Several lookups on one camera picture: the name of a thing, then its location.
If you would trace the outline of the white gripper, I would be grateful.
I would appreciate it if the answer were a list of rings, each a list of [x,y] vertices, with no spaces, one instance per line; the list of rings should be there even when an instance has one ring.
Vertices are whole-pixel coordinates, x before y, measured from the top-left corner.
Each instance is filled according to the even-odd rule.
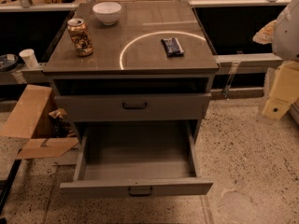
[[[289,111],[299,98],[299,62],[284,61],[270,73],[269,91],[265,93],[256,119],[264,124],[274,124]]]

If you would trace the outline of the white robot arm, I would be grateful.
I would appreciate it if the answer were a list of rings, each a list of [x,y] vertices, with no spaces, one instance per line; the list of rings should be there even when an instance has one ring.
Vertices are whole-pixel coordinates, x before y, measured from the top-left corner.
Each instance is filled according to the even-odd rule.
[[[270,44],[274,55],[283,60],[258,119],[267,124],[280,120],[299,97],[299,0],[291,0],[274,21],[253,37],[259,44]]]

